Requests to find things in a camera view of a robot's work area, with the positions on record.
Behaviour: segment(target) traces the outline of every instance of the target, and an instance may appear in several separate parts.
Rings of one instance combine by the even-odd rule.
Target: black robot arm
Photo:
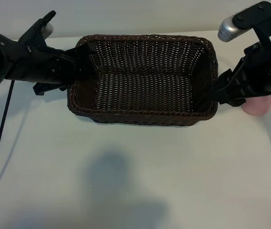
[[[263,1],[227,18],[218,37],[228,42],[251,28],[260,41],[244,50],[234,71],[219,76],[208,91],[211,101],[240,106],[245,98],[271,94],[271,4]]]
[[[52,11],[39,19],[18,42],[0,34],[0,83],[3,79],[36,82],[37,95],[67,85],[76,77],[94,74],[87,58],[96,52],[87,43],[68,51],[48,47],[45,39],[51,34],[49,21],[55,16]]]

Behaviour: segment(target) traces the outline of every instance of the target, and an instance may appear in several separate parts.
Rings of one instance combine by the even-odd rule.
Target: wicker basket
[[[199,100],[217,79],[210,41],[167,35],[82,38],[97,53],[90,57],[96,76],[76,80],[68,89],[68,107],[98,123],[193,125],[212,118],[218,104]]]

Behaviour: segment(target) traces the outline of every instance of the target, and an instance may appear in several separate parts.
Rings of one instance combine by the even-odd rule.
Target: white table
[[[210,40],[219,73],[257,40],[177,34]],[[271,229],[271,110],[225,104],[191,127],[101,125],[71,113],[66,92],[36,96],[33,85],[15,83],[0,144],[0,229]]]

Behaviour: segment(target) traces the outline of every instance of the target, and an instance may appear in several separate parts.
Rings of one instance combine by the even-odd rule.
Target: pink object
[[[251,115],[264,115],[271,106],[271,95],[263,97],[247,98],[242,105],[243,110]]]

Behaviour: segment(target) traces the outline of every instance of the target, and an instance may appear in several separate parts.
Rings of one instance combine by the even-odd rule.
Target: black cable
[[[3,117],[2,117],[2,122],[1,122],[1,126],[0,126],[0,141],[1,141],[2,132],[3,132],[3,129],[4,129],[4,124],[5,124],[5,119],[6,119],[8,107],[10,105],[10,98],[11,98],[11,94],[12,94],[12,89],[13,89],[14,83],[15,83],[14,80],[12,80],[11,83],[10,83],[10,90],[8,92],[8,96],[7,96],[7,100],[6,100],[6,105],[5,105],[5,109],[4,109],[4,113],[3,113]]]

